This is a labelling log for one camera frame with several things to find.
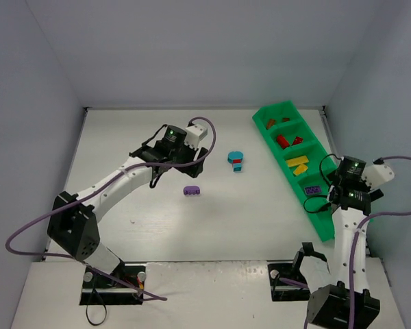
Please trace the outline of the purple lego piece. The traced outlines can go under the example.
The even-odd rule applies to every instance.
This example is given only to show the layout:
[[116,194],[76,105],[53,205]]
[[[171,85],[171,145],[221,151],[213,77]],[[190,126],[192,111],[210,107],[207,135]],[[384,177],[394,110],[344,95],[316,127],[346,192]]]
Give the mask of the purple lego piece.
[[183,188],[184,195],[199,195],[201,193],[201,189],[196,185],[185,186]]

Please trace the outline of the yellow small lego brick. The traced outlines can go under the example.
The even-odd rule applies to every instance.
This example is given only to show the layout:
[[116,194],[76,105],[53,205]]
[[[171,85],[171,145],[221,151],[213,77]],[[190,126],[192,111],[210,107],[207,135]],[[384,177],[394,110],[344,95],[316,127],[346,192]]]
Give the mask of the yellow small lego brick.
[[293,174],[295,176],[301,175],[302,173],[305,173],[308,170],[308,166],[306,164],[300,164],[298,165],[295,170],[293,171]]

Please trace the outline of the yellow lego plate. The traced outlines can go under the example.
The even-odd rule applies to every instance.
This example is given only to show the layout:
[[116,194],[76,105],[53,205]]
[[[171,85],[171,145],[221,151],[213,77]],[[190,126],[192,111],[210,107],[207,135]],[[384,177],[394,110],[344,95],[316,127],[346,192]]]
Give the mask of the yellow lego plate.
[[309,159],[307,156],[299,156],[296,158],[291,158],[286,161],[286,164],[288,167],[298,167],[299,165],[305,165],[306,163],[309,162]]

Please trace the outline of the blue round lego piece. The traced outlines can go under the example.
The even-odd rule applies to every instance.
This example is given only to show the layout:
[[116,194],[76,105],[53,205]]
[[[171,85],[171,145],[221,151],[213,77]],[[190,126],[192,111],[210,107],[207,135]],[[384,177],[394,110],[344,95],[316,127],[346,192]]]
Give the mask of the blue round lego piece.
[[228,163],[232,164],[232,160],[241,159],[243,161],[243,153],[241,151],[231,151],[227,155]]

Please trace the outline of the red lego brick single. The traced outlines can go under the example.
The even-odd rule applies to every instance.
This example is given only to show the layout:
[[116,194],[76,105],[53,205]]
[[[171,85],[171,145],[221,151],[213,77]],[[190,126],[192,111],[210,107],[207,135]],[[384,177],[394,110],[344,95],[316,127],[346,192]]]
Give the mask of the red lego brick single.
[[301,144],[302,142],[303,142],[303,138],[300,137],[300,136],[296,136],[295,139],[294,139],[294,141],[292,142],[292,146],[294,146],[294,145],[299,145],[299,144]]

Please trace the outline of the small teal lego cube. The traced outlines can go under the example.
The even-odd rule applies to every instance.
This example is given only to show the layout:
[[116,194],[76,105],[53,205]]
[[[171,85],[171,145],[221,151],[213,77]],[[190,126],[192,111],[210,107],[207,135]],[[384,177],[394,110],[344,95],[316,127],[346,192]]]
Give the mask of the small teal lego cube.
[[242,164],[241,163],[234,163],[232,166],[233,172],[241,172],[242,171]]

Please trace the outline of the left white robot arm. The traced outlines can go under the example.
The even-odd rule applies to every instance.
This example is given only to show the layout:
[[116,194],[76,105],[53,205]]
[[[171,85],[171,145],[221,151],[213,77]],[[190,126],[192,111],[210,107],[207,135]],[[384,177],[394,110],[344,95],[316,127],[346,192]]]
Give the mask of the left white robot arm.
[[73,259],[121,278],[125,263],[101,242],[99,222],[137,188],[155,188],[171,165],[192,178],[203,171],[208,150],[199,144],[207,136],[207,128],[189,123],[185,128],[163,125],[163,129],[164,136],[154,145],[143,142],[126,162],[95,185],[56,197],[47,234]]

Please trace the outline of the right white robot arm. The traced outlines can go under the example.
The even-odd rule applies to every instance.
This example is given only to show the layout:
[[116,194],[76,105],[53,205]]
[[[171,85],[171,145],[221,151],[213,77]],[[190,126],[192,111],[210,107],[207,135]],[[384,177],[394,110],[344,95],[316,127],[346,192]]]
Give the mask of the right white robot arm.
[[366,276],[366,218],[370,186],[362,179],[366,163],[345,156],[332,173],[327,199],[332,206],[334,254],[328,260],[303,243],[299,273],[310,292],[306,323],[320,328],[368,328],[379,315],[380,301]]

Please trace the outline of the green compartment tray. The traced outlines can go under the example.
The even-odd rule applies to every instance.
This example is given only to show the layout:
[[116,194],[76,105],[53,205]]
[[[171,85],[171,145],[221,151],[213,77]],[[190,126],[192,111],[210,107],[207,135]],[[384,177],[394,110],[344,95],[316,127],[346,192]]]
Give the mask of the green compartment tray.
[[260,108],[253,121],[322,242],[334,238],[330,209],[319,196],[329,191],[327,176],[337,169],[334,157],[322,146],[315,133],[291,101]]

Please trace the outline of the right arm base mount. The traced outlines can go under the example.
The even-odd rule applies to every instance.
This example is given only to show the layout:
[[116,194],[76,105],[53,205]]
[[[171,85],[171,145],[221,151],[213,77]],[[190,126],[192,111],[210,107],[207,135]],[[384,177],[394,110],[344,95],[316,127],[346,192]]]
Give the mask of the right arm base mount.
[[306,280],[300,273],[292,270],[290,261],[268,262],[271,300],[273,302],[308,301],[310,292],[304,287]]

